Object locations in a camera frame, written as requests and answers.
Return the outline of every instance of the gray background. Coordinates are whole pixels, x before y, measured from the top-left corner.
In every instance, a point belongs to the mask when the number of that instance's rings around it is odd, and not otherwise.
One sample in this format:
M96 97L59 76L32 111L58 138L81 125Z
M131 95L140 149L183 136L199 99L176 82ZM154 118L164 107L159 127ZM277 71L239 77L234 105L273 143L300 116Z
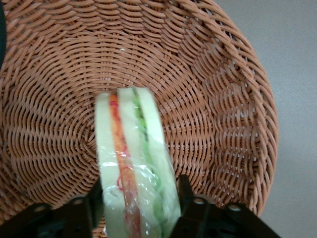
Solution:
M317 0L215 0L255 48L278 110L279 147L262 219L317 237Z

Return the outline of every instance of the lettuce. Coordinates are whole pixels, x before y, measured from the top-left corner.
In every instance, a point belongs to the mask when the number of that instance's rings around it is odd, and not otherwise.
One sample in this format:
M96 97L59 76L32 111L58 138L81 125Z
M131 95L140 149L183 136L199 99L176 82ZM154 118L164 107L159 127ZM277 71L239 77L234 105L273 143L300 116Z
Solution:
M156 172L155 166L153 164L153 159L150 156L150 150L149 150L149 138L148 138L148 133L147 133L147 127L146 127L146 122L143 117L142 109L141 109L141 104L140 100L138 97L138 94L136 90L133 90L134 93L134 105L135 105L135 112L136 116L138 119L138 131L140 133L141 137L141 143L142 143L142 150L143 150L143 155L146 161L146 166L147 168L151 171L151 180L153 181L153 185L155 188L156 193L158 194L158 197L155 197L155 200L153 201L153 210L154 210L154 216L157 219L158 223L161 226L161 238L164 237L164 230L162 229L164 223L166 222L166 219L164 217L164 212L163 212L163 190L162 190L162 182L158 176L158 173Z

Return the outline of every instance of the wicker basket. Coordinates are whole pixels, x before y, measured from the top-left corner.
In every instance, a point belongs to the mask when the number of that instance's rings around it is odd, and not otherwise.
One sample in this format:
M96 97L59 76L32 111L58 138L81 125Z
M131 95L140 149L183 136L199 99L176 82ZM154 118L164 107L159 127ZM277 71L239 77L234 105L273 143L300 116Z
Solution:
M266 73L212 0L2 0L0 223L98 177L95 97L154 93L176 176L217 205L264 208L277 153ZM95 232L101 236L101 229Z

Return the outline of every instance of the sandwich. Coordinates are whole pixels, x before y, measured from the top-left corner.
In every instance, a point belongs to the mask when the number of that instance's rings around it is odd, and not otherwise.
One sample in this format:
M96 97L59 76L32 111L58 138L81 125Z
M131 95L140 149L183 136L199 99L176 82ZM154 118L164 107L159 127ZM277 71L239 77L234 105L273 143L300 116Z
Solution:
M96 100L96 139L109 238L168 238L180 206L155 100L147 88Z

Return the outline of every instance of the tomato slice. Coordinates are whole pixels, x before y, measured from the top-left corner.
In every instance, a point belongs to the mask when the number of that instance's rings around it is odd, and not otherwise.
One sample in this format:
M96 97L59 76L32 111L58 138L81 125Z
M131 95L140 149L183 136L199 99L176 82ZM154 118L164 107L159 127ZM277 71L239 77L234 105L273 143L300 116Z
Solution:
M117 183L120 190L123 192L125 203L125 219L129 230L130 238L141 237L141 216L138 201L137 183L133 171L131 156L127 148L127 144L123 134L121 118L119 115L118 96L110 95L109 109L111 117L111 132L118 160L121 187Z

